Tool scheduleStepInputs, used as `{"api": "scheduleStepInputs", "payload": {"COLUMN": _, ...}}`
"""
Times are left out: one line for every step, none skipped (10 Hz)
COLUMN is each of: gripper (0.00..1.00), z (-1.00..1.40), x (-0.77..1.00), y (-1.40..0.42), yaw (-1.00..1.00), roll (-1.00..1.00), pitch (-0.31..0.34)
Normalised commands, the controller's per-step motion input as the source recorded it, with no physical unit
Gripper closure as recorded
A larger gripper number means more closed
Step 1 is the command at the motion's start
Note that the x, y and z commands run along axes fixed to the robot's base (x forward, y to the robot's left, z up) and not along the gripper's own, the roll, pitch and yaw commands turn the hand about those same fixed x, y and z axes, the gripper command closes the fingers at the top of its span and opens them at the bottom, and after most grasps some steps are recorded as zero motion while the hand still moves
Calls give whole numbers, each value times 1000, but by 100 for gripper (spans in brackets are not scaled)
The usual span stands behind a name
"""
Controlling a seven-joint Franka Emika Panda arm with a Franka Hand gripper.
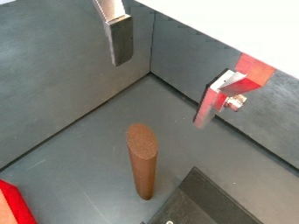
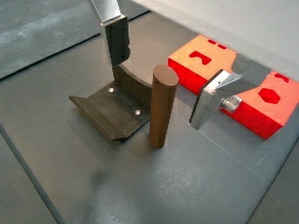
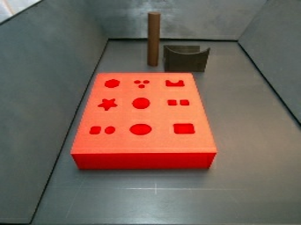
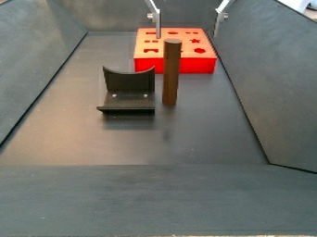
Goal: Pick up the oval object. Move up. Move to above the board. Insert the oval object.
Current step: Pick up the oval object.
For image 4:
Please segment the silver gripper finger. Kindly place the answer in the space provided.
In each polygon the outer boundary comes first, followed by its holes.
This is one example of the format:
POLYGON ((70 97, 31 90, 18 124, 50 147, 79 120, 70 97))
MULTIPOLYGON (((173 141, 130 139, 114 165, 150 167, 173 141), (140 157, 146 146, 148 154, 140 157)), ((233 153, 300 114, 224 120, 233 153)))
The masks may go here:
POLYGON ((153 20, 156 23, 156 29, 157 29, 157 38, 161 38, 161 11, 156 5, 154 0, 145 0, 145 3, 150 9, 150 12, 148 13, 148 18, 153 20))
POLYGON ((213 31, 213 38, 217 37, 220 25, 221 22, 225 20, 225 9, 228 8, 228 5, 231 3, 231 0, 224 0, 220 6, 216 8, 217 18, 216 18, 216 25, 214 25, 214 31, 213 31))

